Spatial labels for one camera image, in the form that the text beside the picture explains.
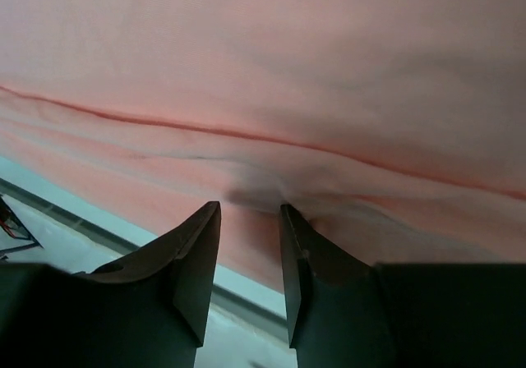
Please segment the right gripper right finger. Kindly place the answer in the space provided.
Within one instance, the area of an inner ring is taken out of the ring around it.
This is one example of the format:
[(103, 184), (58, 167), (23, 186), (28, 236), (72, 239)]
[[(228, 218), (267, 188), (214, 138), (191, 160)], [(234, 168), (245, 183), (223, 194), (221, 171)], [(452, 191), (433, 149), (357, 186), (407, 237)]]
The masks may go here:
[(392, 349), (370, 266), (317, 232), (292, 205), (279, 209), (279, 238), (291, 347)]

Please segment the pink t-shirt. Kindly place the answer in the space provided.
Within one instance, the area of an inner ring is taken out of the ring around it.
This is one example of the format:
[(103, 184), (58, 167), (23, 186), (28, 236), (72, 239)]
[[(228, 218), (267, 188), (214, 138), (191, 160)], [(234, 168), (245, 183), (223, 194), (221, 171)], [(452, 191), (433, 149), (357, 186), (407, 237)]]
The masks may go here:
[(152, 233), (290, 203), (367, 263), (525, 258), (525, 0), (1, 0), (1, 154)]

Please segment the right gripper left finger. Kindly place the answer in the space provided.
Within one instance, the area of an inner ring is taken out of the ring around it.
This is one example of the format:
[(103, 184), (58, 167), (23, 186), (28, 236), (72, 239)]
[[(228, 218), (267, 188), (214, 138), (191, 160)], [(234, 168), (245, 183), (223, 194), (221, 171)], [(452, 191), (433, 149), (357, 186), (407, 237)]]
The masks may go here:
[(196, 345), (202, 347), (220, 227), (220, 203), (209, 201), (176, 228), (84, 277), (98, 283), (129, 284), (165, 276), (162, 299), (181, 317)]

